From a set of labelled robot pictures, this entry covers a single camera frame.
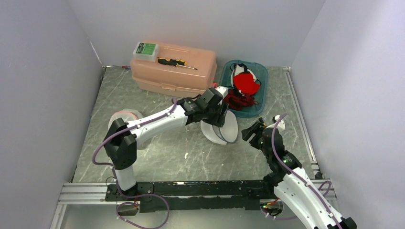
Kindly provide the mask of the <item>white mesh laundry bag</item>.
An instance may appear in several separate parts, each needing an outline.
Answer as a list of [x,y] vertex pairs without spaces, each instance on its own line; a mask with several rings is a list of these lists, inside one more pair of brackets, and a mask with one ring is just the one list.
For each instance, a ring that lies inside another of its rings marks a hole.
[[227,111],[222,127],[200,122],[203,135],[211,142],[219,145],[233,144],[238,136],[238,123],[233,112]]

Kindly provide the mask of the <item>bright red bra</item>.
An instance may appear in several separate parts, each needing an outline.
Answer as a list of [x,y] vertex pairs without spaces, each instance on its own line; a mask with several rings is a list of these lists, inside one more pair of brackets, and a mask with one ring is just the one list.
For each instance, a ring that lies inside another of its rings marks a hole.
[[241,94],[254,95],[260,89],[260,84],[256,83],[251,73],[240,73],[234,76],[233,83]]

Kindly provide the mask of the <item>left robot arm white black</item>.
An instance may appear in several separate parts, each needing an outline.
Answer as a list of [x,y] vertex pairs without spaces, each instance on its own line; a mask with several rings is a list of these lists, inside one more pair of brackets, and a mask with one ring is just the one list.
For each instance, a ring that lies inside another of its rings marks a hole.
[[129,122],[124,122],[122,118],[114,120],[93,156],[104,148],[111,159],[105,165],[112,168],[119,186],[118,194],[124,200],[132,200],[137,194],[133,165],[137,160],[139,145],[163,132],[201,121],[222,127],[228,109],[224,101],[227,94],[228,88],[223,86],[208,88],[193,98],[173,98],[170,107],[150,116]]

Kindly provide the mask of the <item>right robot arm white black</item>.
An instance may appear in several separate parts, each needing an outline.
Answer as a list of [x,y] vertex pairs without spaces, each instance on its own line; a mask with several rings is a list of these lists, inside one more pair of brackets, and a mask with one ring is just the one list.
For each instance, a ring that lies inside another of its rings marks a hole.
[[242,130],[242,139],[260,150],[271,173],[263,178],[263,192],[286,204],[308,229],[355,229],[357,224],[345,218],[315,187],[299,160],[285,149],[281,132],[285,114],[276,115],[271,125],[259,118]]

